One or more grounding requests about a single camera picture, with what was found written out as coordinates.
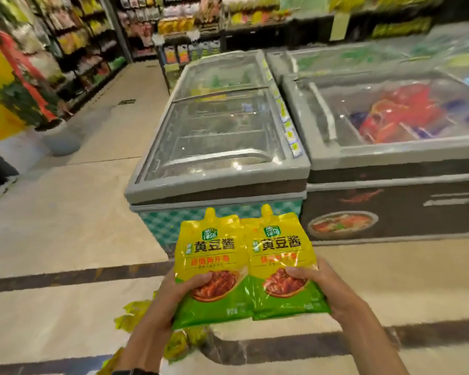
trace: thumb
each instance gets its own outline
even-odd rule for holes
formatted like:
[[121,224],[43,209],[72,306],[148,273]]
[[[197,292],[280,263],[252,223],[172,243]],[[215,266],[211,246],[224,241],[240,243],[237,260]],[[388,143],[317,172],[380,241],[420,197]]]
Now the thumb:
[[181,297],[184,297],[190,290],[201,287],[212,279],[212,271],[200,273],[194,277],[186,280],[184,283],[179,284],[179,292]]
[[285,272],[290,275],[291,277],[296,277],[298,279],[309,279],[313,282],[318,282],[318,272],[319,270],[314,270],[312,268],[305,268],[305,267],[292,267],[286,266]]

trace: soybean paste packet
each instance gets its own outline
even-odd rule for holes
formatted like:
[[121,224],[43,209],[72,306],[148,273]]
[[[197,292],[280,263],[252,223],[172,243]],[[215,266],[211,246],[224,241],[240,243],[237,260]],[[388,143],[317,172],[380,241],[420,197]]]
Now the soybean paste packet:
[[318,268],[313,246],[295,213],[275,216],[268,204],[258,224],[245,226],[254,293],[254,320],[330,312],[316,283],[290,277],[285,266]]
[[217,218],[207,208],[201,221],[184,221],[175,247],[175,281],[212,271],[175,313],[174,329],[252,316],[248,257],[236,215]]

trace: dark floor stripe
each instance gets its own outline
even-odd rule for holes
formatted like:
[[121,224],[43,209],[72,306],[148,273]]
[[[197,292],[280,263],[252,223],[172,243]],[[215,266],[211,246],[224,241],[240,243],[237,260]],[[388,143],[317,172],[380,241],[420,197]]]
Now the dark floor stripe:
[[[469,320],[395,326],[386,332],[401,349],[457,345],[469,343]],[[342,332],[243,341],[212,335],[201,352],[215,363],[231,366],[349,354]]]
[[[469,320],[442,321],[385,328],[400,349],[469,343]],[[275,361],[348,355],[340,332],[290,335],[256,340],[225,341],[211,334],[200,349],[217,364],[241,366]],[[86,375],[99,370],[111,355],[0,365],[0,375]]]
[[26,275],[24,277],[0,278],[0,292],[31,290],[85,283],[109,282],[111,280],[159,277],[165,275],[174,265],[172,261],[125,265],[118,267],[90,268],[87,270]]

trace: person's right hand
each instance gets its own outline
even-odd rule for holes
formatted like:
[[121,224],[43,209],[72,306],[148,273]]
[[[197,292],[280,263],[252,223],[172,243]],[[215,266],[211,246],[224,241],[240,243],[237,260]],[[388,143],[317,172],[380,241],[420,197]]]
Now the person's right hand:
[[330,305],[331,316],[340,324],[358,309],[368,308],[367,304],[342,280],[324,258],[317,256],[317,262],[318,270],[286,266],[285,271],[291,277],[309,279],[318,284]]

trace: tiled floor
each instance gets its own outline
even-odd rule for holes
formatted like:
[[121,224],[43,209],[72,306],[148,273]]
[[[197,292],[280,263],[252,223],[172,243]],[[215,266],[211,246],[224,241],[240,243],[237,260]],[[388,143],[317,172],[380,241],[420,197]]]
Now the tiled floor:
[[[117,106],[124,99],[135,103]],[[123,196],[167,100],[157,63],[137,63],[71,120],[83,137],[82,149],[68,158],[45,159],[0,199],[0,278],[167,260]],[[322,246],[316,251],[370,303],[384,326],[469,320],[469,239]],[[114,353],[128,337],[115,329],[113,318],[128,302],[151,298],[161,279],[75,279],[73,285],[0,292],[0,365],[106,359],[99,356]],[[327,315],[213,326],[219,340],[237,341],[241,347],[258,339],[338,330]],[[469,342],[445,347],[429,340],[422,346],[400,353],[412,374],[469,374]],[[164,365],[163,373],[356,374],[348,355],[247,361],[252,364],[223,365],[195,352]],[[0,366],[0,373],[11,374],[11,368],[16,367]],[[31,372],[40,373],[86,372]]]

